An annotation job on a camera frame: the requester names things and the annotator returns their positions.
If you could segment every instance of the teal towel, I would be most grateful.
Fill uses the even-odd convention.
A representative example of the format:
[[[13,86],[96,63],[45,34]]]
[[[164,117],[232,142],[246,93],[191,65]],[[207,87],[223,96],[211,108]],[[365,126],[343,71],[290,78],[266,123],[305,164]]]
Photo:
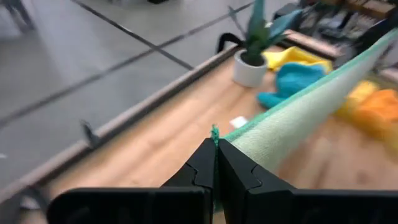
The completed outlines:
[[[272,108],[290,96],[315,83],[326,71],[322,65],[302,65],[286,63],[276,75],[277,93],[259,93],[257,99],[265,108]]]

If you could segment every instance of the wooden table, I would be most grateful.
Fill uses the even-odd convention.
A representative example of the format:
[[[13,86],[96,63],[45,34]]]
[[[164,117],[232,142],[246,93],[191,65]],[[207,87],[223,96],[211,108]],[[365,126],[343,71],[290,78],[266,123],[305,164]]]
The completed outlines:
[[[76,187],[159,187],[210,136],[212,124],[225,135],[233,130],[229,124],[233,118],[251,119],[264,112],[255,96],[275,91],[274,74],[268,72],[259,88],[245,88],[231,79],[233,63],[232,58],[227,59],[50,181],[47,188],[51,196]],[[298,188],[398,189],[394,156],[381,143],[332,116],[286,158],[278,175]],[[216,219],[224,222],[222,214]],[[45,223],[34,212],[26,214],[22,222]]]

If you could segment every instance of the yellow sponge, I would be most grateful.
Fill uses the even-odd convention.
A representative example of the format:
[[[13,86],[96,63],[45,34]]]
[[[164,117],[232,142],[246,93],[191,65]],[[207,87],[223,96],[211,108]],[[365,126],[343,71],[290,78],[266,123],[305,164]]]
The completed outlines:
[[[355,89],[346,96],[346,101],[336,114],[344,119],[351,120],[353,111],[370,95],[380,89],[379,85],[367,80],[360,81]]]

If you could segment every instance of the green thread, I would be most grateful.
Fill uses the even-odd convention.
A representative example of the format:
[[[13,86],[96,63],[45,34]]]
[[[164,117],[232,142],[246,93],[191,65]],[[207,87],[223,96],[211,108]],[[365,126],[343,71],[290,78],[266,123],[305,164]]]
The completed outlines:
[[[218,147],[218,141],[220,140],[220,131],[216,127],[215,124],[211,126],[211,138],[214,141],[214,144],[216,144],[216,147]]]

